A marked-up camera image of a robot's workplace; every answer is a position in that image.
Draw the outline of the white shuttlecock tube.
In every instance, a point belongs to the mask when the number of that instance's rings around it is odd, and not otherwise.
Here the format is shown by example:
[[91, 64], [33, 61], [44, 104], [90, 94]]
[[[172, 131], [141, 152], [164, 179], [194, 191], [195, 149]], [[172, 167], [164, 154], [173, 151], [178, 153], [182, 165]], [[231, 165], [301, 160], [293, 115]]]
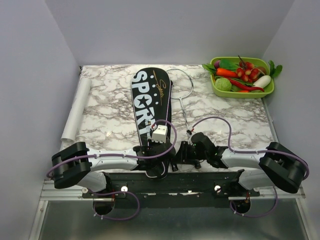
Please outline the white shuttlecock tube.
[[88, 100], [92, 81], [89, 78], [79, 80], [74, 100], [61, 136], [62, 142], [74, 142], [81, 124], [83, 111]]

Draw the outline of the white toy radish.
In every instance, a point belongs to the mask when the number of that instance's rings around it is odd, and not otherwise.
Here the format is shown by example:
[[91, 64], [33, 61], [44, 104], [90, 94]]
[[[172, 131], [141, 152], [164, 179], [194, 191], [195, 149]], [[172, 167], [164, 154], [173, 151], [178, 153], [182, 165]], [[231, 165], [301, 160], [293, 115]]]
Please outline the white toy radish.
[[253, 86], [264, 89], [271, 82], [272, 78], [269, 75], [264, 75], [254, 82]]

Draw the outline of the green toy leaf outside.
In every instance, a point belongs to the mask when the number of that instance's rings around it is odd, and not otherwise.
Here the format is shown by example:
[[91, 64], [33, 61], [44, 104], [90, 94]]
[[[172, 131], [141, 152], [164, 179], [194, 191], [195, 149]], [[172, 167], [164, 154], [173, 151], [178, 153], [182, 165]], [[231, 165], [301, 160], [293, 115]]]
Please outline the green toy leaf outside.
[[270, 71], [269, 75], [270, 75], [270, 77], [271, 78], [277, 78], [280, 75], [280, 73], [282, 72], [283, 66], [280, 65], [280, 64], [275, 66], [275, 64], [274, 64], [274, 62], [272, 60], [270, 60], [268, 62], [268, 64], [269, 64], [269, 71]]

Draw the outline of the badminton racket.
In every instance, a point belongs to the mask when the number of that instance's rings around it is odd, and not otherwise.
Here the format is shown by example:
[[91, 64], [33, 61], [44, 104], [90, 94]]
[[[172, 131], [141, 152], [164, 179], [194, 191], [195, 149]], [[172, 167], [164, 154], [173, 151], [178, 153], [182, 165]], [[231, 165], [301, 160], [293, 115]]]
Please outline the badminton racket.
[[187, 131], [191, 131], [190, 123], [188, 121], [186, 105], [184, 104], [184, 100], [187, 99], [194, 90], [194, 83], [189, 74], [187, 74], [184, 70], [178, 68], [171, 68], [167, 70], [168, 76], [173, 84], [171, 90], [171, 99], [178, 101], [181, 109], [181, 114], [183, 116], [184, 124], [185, 124], [185, 134], [188, 135]]
[[174, 163], [171, 164], [171, 169], [172, 169], [173, 172], [178, 171], [178, 167], [177, 167], [177, 165], [174, 164]]

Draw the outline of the orange toy carrot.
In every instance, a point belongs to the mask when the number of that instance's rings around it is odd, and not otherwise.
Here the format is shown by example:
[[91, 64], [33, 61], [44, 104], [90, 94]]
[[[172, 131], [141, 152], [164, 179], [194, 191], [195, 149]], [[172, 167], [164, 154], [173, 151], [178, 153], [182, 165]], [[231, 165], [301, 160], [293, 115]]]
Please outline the orange toy carrot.
[[238, 78], [236, 72], [220, 67], [216, 70], [216, 75], [220, 77]]

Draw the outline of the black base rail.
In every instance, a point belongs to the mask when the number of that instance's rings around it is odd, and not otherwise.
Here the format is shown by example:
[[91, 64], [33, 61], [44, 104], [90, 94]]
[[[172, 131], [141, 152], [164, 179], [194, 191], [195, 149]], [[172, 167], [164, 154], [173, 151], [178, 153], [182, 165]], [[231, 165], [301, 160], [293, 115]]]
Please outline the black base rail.
[[163, 179], [150, 179], [143, 173], [110, 173], [106, 193], [87, 192], [84, 199], [114, 204], [117, 209], [229, 207], [229, 199], [244, 200], [259, 193], [243, 188], [236, 172], [169, 173]]

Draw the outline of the red toy cherry bunch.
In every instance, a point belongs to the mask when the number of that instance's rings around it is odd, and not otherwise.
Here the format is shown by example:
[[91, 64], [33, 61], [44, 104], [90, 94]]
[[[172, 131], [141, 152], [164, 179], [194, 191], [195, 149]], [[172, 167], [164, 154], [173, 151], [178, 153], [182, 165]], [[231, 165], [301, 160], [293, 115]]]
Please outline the red toy cherry bunch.
[[235, 70], [235, 73], [238, 78], [247, 83], [254, 83], [258, 80], [260, 75], [260, 69], [255, 67], [251, 62], [244, 61], [240, 56], [238, 68]]

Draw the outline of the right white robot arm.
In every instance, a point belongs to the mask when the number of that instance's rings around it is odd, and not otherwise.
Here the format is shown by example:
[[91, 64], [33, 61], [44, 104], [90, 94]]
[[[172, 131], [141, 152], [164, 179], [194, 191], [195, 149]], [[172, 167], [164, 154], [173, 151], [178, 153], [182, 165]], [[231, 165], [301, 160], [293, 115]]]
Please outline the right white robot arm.
[[236, 196], [260, 187], [277, 187], [295, 194], [309, 174], [308, 164], [278, 142], [261, 150], [231, 150], [215, 145], [202, 132], [194, 134], [191, 143], [182, 141], [173, 161], [195, 168], [201, 167], [201, 161], [216, 169], [243, 168], [238, 179], [230, 183], [230, 191]]

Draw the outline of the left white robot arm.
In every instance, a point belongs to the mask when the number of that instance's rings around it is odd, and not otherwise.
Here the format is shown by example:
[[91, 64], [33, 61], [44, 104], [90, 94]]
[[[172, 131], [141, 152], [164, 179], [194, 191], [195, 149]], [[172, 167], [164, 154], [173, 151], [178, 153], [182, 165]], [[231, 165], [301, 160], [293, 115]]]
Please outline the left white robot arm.
[[175, 154], [170, 142], [102, 152], [88, 148], [85, 142], [80, 141], [51, 157], [52, 168], [47, 177], [53, 179], [56, 189], [81, 186], [104, 198], [110, 194], [111, 185], [107, 176], [98, 171], [149, 171], [162, 178]]

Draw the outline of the green toy cabbage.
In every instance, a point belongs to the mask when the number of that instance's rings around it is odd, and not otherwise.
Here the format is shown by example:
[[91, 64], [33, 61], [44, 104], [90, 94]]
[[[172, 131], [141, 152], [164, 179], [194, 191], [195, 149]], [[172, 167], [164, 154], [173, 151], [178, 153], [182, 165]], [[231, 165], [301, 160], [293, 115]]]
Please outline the green toy cabbage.
[[230, 92], [232, 89], [232, 83], [227, 78], [218, 78], [215, 81], [215, 87], [220, 91]]

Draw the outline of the purple toy onion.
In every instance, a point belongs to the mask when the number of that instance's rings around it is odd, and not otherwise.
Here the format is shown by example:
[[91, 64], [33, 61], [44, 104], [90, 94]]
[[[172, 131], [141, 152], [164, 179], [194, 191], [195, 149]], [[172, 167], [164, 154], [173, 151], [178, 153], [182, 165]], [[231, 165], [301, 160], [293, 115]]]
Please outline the purple toy onion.
[[218, 69], [220, 67], [220, 62], [221, 62], [220, 59], [215, 61], [214, 65], [213, 65], [215, 69]]

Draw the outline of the black sport racket bag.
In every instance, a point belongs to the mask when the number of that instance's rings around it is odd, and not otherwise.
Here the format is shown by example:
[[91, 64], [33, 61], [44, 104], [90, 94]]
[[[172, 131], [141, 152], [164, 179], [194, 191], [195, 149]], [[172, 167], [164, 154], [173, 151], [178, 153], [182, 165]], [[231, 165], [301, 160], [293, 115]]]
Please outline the black sport racket bag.
[[[172, 82], [167, 72], [157, 67], [147, 67], [139, 70], [131, 81], [131, 96], [135, 123], [137, 127], [139, 146], [133, 150], [138, 156], [145, 157], [152, 137], [152, 125], [167, 126], [166, 142], [171, 143], [171, 126], [168, 122], [172, 119], [171, 106]], [[172, 160], [159, 161], [156, 158], [138, 159], [139, 166], [135, 169], [145, 171], [152, 180], [163, 179], [168, 174], [169, 163]]]

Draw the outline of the red toy chili pepper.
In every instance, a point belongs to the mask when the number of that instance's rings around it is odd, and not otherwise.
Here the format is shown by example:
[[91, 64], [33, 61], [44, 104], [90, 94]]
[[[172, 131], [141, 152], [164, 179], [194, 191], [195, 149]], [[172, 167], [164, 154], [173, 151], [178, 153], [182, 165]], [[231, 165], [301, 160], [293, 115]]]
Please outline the red toy chili pepper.
[[227, 77], [227, 79], [230, 81], [230, 83], [244, 91], [249, 91], [249, 92], [252, 92], [252, 91], [262, 91], [264, 92], [265, 90], [261, 87], [256, 87], [256, 86], [247, 86], [247, 85], [244, 85], [244, 84], [241, 84], [240, 82], [236, 81], [236, 80], [233, 80], [229, 77]]

